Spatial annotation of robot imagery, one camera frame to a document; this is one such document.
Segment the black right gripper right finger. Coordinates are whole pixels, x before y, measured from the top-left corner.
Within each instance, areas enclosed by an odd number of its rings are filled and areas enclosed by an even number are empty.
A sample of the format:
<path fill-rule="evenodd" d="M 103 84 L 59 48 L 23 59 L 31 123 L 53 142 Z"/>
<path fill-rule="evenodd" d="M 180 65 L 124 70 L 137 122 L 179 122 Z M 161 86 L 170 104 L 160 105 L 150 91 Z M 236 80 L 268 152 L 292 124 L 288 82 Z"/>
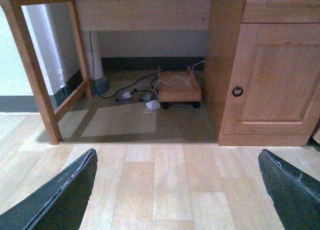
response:
<path fill-rule="evenodd" d="M 284 228 L 319 229 L 320 182 L 267 149 L 258 164 Z"/>

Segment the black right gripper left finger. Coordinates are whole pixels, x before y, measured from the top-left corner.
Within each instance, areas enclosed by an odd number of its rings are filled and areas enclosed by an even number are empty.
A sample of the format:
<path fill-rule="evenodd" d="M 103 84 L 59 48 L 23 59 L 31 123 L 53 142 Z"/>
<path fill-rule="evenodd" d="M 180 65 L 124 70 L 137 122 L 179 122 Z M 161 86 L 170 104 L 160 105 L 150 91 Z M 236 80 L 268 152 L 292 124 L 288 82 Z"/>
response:
<path fill-rule="evenodd" d="M 79 229 L 97 172 L 91 148 L 0 216 L 1 229 Z"/>

